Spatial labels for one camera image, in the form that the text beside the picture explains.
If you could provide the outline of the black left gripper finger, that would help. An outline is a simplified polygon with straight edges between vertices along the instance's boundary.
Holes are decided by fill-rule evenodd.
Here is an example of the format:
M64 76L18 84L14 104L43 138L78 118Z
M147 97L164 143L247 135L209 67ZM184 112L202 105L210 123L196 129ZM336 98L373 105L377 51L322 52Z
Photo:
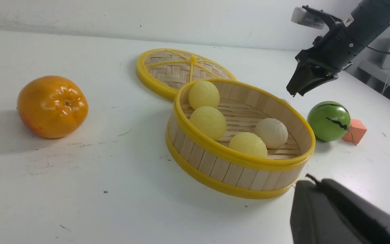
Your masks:
M296 182L294 244L390 244L390 214L333 179Z

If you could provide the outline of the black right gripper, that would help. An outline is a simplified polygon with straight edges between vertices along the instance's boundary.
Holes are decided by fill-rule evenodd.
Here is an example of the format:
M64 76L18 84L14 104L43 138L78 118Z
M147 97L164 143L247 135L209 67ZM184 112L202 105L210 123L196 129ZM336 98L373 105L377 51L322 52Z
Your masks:
M314 88L338 79L338 73L351 65L360 52L360 45L345 29L343 26L330 29L324 36L316 37L311 48L297 54L297 68L286 86L289 94L304 96Z

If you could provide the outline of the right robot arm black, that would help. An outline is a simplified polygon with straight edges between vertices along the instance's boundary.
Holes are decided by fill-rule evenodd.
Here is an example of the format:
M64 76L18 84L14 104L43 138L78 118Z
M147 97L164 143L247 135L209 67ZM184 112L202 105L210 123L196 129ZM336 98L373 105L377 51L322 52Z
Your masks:
M338 74L390 26L390 0L362 0L345 19L303 5L294 9L291 21L313 29L329 28L327 34L314 39L311 48L295 57L297 68L286 89L292 96L303 96L338 79Z

